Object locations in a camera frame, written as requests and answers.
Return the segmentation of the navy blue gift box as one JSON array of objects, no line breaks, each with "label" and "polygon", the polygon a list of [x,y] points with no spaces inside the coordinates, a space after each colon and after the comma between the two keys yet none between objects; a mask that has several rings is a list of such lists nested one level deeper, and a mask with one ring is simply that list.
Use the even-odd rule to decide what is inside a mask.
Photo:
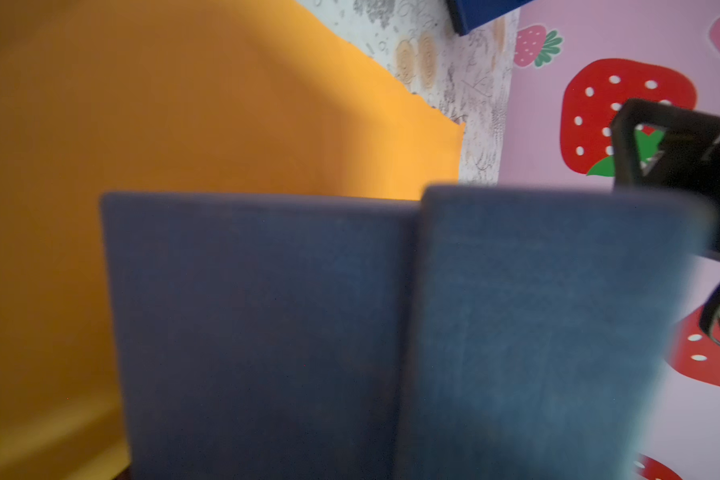
[{"label": "navy blue gift box", "polygon": [[691,195],[100,201],[136,479],[629,479]]}]

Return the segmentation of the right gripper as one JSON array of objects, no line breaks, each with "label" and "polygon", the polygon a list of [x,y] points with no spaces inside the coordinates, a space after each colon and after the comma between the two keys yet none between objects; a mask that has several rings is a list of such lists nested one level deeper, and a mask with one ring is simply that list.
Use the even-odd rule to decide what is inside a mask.
[{"label": "right gripper", "polygon": [[[647,167],[635,138],[639,125],[664,131],[659,155]],[[720,117],[634,98],[623,104],[610,129],[614,186],[679,190],[710,201],[719,213],[719,226],[705,256],[720,262]],[[720,283],[704,304],[698,326],[720,347]]]}]

